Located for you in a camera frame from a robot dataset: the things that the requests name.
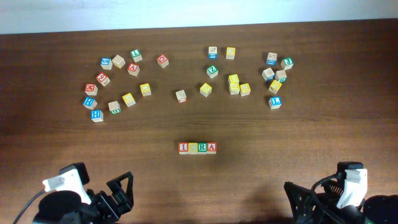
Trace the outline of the yellow letter C block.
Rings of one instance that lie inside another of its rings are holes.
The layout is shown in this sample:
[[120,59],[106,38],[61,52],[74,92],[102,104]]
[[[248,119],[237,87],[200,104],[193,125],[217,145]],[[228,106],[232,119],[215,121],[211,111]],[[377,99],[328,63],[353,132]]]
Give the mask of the yellow letter C block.
[[197,142],[188,143],[188,153],[189,154],[198,154],[198,143]]

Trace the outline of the green letter R block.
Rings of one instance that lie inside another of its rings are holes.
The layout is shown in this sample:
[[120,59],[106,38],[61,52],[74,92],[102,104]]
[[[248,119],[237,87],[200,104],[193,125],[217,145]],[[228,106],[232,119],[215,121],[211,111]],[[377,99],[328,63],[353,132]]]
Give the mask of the green letter R block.
[[198,143],[198,154],[207,154],[208,144],[206,142]]

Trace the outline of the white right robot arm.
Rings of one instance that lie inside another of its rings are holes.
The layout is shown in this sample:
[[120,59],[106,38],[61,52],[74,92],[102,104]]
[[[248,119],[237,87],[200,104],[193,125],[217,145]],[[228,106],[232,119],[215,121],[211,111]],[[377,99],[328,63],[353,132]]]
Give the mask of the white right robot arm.
[[352,202],[368,175],[364,169],[338,169],[306,189],[284,184],[295,223],[397,223],[397,195]]

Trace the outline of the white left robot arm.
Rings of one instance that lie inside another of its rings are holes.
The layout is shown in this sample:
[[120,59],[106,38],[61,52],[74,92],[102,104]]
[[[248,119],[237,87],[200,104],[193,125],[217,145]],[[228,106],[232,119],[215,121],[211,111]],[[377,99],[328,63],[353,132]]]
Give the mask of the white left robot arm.
[[132,188],[117,189],[111,195],[88,189],[91,204],[81,202],[78,194],[71,191],[54,192],[39,203],[39,212],[33,223],[116,223],[122,215],[132,210]]

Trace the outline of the red letter I block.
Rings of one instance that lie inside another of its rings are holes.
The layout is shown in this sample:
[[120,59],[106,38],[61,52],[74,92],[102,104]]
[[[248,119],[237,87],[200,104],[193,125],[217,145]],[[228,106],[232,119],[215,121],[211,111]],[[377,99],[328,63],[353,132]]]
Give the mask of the red letter I block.
[[179,154],[188,154],[188,143],[187,142],[180,142],[178,144],[178,153]]

